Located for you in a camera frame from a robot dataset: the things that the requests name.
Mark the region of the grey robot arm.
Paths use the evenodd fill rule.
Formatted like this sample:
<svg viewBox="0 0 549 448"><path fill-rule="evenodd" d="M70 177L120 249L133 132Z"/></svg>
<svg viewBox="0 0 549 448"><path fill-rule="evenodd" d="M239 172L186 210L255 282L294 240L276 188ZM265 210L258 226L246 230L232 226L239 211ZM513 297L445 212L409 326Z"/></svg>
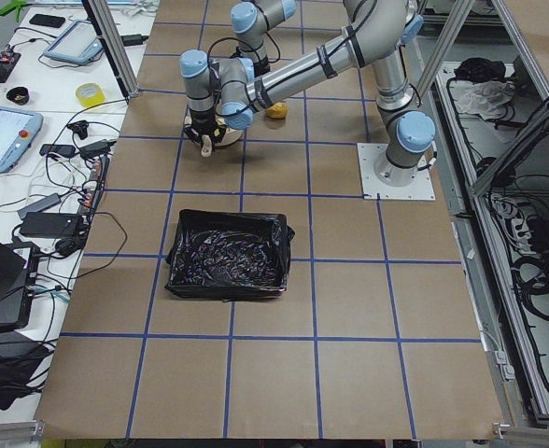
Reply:
<svg viewBox="0 0 549 448"><path fill-rule="evenodd" d="M241 1L230 12L230 58L213 58L199 49L185 51L179 59L189 114L184 133L208 157L215 147L227 146L253 122L257 99L249 87L270 71L264 37L296 11L293 1Z"/></svg>
<svg viewBox="0 0 549 448"><path fill-rule="evenodd" d="M348 69L370 66L377 84L377 108L389 144L381 176L415 170L435 136L430 117L417 110L415 89L401 65L400 47L419 32L423 19L413 1L345 1L349 23L340 34L301 58L271 71L264 35L288 20L292 1L243 1L232 7L236 58L213 58L198 49L179 59L188 100L184 133L210 153L228 129L243 131L256 113L275 103L332 80Z"/></svg>

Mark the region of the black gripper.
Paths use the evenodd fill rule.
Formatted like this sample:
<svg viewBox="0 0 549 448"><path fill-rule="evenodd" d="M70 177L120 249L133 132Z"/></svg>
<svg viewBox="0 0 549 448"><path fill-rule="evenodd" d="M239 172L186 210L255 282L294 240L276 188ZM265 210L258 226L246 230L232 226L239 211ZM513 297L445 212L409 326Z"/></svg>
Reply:
<svg viewBox="0 0 549 448"><path fill-rule="evenodd" d="M195 119L191 116L191 126L184 125L184 134L191 140L192 143L201 147L202 136L209 135L212 142L220 142L225 133L226 125L219 126L216 119Z"/></svg>

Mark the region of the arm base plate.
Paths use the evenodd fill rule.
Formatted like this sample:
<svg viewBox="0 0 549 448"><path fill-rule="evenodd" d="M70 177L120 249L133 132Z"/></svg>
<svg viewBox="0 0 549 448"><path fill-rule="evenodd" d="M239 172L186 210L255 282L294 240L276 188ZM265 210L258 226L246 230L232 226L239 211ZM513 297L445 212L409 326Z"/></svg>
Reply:
<svg viewBox="0 0 549 448"><path fill-rule="evenodd" d="M403 169L387 160L387 144L357 143L362 197L382 201L434 201L428 161Z"/></svg>

